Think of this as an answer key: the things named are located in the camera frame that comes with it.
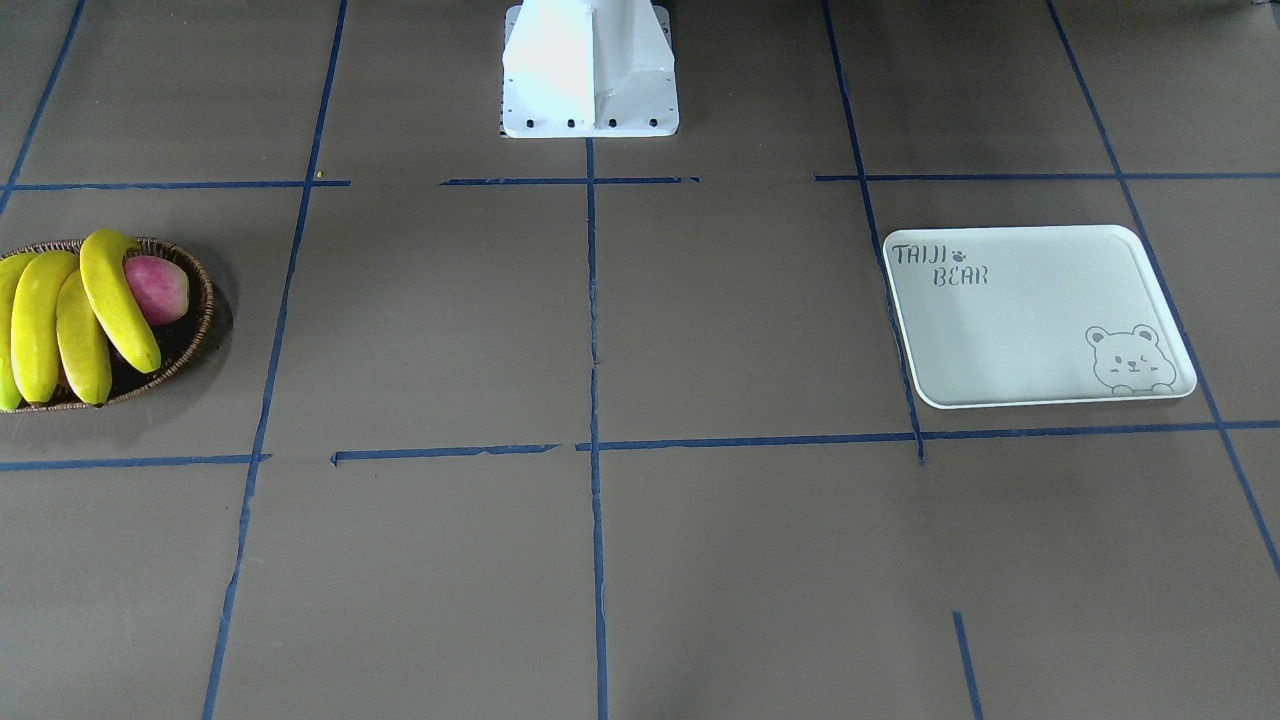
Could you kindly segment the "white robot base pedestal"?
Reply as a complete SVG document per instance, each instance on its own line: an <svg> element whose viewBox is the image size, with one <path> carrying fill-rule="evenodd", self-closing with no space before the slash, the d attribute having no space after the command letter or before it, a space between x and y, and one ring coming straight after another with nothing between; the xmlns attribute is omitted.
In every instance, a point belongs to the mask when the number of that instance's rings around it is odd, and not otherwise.
<svg viewBox="0 0 1280 720"><path fill-rule="evenodd" d="M669 13L652 1L522 1L506 12L500 129L509 138L678 132Z"/></svg>

